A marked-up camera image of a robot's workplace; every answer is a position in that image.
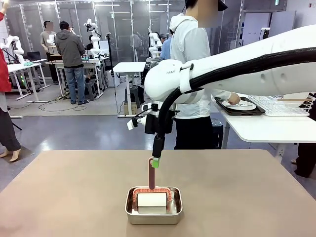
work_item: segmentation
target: stainless steel tray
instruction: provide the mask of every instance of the stainless steel tray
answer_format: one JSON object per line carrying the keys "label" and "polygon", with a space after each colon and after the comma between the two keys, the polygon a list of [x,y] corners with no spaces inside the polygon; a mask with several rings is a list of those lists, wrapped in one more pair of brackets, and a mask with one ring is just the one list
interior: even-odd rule
{"label": "stainless steel tray", "polygon": [[137,203],[133,202],[133,187],[127,193],[125,212],[128,221],[133,225],[176,225],[183,215],[182,199],[180,190],[176,187],[169,187],[172,200],[168,202],[164,214],[141,214],[138,212]]}

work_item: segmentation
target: hand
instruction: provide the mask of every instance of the hand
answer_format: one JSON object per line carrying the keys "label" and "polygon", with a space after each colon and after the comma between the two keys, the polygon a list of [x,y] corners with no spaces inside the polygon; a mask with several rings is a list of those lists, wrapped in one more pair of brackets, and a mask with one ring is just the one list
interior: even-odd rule
{"label": "hand", "polygon": [[3,1],[3,8],[7,9],[9,7],[10,0]]}
{"label": "hand", "polygon": [[237,95],[236,93],[232,92],[232,95],[230,96],[230,98],[228,99],[228,103],[230,103],[231,105],[236,105],[240,102],[240,97],[239,95]]}

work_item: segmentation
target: dish rack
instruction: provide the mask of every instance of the dish rack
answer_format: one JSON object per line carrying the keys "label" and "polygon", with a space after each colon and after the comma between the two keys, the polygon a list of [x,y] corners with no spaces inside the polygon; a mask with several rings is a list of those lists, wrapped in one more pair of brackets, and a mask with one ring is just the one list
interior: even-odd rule
{"label": "dish rack", "polygon": [[315,100],[311,101],[282,101],[283,96],[253,96],[249,99],[266,110],[267,116],[309,116],[309,111]]}

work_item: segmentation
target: black tray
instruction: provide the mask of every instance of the black tray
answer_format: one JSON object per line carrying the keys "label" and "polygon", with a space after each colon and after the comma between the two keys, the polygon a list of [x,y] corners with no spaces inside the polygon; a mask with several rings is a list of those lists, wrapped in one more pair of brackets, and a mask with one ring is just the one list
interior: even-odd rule
{"label": "black tray", "polygon": [[262,115],[262,114],[264,114],[266,112],[264,109],[262,109],[256,103],[254,103],[253,101],[249,100],[247,97],[241,97],[241,100],[248,101],[248,102],[251,102],[251,103],[255,104],[257,107],[254,110],[240,111],[240,110],[230,109],[230,108],[225,107],[222,104],[222,102],[224,100],[222,100],[222,99],[220,99],[218,97],[215,97],[215,100],[216,100],[216,103],[223,110],[225,110],[228,115],[231,115],[231,116],[259,116],[259,115]]}

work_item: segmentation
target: white jacket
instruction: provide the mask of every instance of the white jacket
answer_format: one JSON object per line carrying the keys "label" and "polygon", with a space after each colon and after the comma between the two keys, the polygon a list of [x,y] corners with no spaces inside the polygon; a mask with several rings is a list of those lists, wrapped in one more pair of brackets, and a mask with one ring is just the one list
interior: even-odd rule
{"label": "white jacket", "polygon": [[[170,59],[176,59],[182,63],[211,56],[208,36],[205,28],[198,27],[198,21],[194,17],[185,16],[182,13],[173,16],[170,22],[170,30],[174,32],[171,39]],[[199,102],[191,105],[177,105],[177,119],[197,119],[210,115],[211,95],[228,100],[231,92],[222,90],[205,89]]]}

